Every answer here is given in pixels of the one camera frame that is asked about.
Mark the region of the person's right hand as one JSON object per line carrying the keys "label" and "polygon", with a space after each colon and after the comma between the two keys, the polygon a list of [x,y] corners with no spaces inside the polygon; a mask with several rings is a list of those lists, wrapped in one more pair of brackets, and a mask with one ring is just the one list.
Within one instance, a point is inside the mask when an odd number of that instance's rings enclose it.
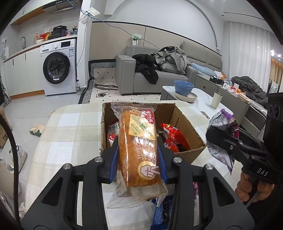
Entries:
{"label": "person's right hand", "polygon": [[[274,189],[274,184],[269,184],[263,181],[260,181],[258,184],[257,190],[259,195],[255,198],[253,202],[262,201],[266,199]],[[241,173],[240,181],[237,183],[235,193],[241,202],[246,202],[249,200],[249,193],[252,191],[252,183],[249,181],[249,175]]]}

